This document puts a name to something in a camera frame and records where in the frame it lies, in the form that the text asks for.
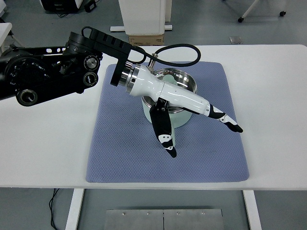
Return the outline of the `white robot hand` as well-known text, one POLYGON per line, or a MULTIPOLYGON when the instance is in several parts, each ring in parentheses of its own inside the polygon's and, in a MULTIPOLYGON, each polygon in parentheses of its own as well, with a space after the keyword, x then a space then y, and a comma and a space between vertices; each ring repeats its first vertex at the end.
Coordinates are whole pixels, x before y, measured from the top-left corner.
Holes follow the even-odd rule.
POLYGON ((158 79, 144 65, 125 67, 119 83, 126 87, 126 92, 131 96, 148 96, 156 102, 149 111, 154 133, 172 158, 177 156, 177 151, 172 138, 167 101, 175 107, 186 108, 218 120, 233 132, 243 132, 235 120, 206 99, 180 86, 158 79))

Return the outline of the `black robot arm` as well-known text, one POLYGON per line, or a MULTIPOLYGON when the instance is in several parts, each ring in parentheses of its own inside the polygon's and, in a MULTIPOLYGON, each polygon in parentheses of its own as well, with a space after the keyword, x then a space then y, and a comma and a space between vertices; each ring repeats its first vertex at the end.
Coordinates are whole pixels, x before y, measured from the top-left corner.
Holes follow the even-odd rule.
POLYGON ((233 132, 242 128, 206 99, 154 76, 158 53, 148 54, 111 35, 91 28, 89 36, 71 33, 64 47, 23 48, 15 45, 0 57, 0 97, 15 97, 22 106, 33 106, 71 93, 83 93, 98 82, 103 55, 117 59, 111 78, 132 96, 147 96, 154 104, 149 114, 156 138, 172 156, 177 152, 172 138, 170 107, 202 114, 225 124, 233 132))

